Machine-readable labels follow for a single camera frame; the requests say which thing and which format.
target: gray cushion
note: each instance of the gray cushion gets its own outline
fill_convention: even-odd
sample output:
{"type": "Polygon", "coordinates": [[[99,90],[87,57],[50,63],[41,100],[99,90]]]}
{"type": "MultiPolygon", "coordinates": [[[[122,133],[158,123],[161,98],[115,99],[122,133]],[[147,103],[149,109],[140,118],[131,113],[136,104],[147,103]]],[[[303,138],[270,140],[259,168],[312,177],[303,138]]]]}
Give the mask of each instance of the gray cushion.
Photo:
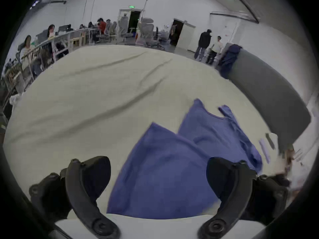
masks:
{"type": "Polygon", "coordinates": [[[309,111],[292,85],[260,58],[241,49],[229,79],[250,99],[283,152],[309,125],[309,111]]]}

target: white tablecloth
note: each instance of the white tablecloth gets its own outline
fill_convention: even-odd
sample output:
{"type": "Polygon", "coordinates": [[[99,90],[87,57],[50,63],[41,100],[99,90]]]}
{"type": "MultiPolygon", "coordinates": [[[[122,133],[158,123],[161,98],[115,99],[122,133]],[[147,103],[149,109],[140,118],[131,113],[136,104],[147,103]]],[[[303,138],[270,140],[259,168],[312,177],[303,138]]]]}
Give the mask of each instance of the white tablecloth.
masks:
{"type": "Polygon", "coordinates": [[[97,201],[105,213],[117,175],[150,123],[177,132],[195,98],[217,116],[218,106],[230,107],[261,154],[263,173],[282,168],[275,152],[266,163],[258,140],[269,129],[231,82],[203,63],[134,46],[83,47],[40,74],[13,111],[4,151],[27,196],[30,185],[72,158],[108,156],[111,180],[97,201]]]}

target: person in red shirt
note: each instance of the person in red shirt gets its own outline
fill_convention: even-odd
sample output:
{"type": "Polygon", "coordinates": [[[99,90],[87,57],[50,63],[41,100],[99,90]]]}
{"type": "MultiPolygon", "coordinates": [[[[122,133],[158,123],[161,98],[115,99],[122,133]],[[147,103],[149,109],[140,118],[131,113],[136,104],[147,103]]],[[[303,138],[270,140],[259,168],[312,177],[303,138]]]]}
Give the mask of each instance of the person in red shirt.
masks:
{"type": "Polygon", "coordinates": [[[104,34],[104,30],[106,27],[106,22],[104,22],[104,20],[102,18],[98,19],[98,26],[101,29],[101,34],[104,34]]]}

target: person in white shirt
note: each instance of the person in white shirt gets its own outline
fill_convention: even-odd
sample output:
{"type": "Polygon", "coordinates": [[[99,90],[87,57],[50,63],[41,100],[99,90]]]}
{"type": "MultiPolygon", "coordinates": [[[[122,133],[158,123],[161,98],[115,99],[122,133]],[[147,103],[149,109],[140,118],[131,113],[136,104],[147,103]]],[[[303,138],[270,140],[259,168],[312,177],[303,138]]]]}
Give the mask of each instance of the person in white shirt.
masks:
{"type": "Polygon", "coordinates": [[[214,62],[214,58],[216,57],[218,53],[220,53],[223,47],[223,44],[220,41],[221,41],[221,37],[218,36],[217,42],[215,42],[213,46],[210,48],[211,51],[207,57],[206,64],[212,65],[214,62]]]}

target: blue t-shirt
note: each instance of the blue t-shirt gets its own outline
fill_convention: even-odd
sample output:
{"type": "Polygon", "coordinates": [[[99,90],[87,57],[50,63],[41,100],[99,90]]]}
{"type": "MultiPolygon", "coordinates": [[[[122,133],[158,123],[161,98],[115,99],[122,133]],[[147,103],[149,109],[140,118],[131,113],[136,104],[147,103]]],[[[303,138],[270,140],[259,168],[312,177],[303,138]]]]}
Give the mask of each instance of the blue t-shirt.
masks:
{"type": "Polygon", "coordinates": [[[245,160],[251,169],[259,172],[262,158],[239,127],[228,106],[219,107],[225,117],[210,114],[199,99],[186,114],[178,134],[193,141],[210,157],[222,157],[231,162],[245,160]]]}
{"type": "Polygon", "coordinates": [[[197,216],[217,200],[206,178],[210,157],[152,123],[123,165],[107,212],[145,219],[197,216]]]}

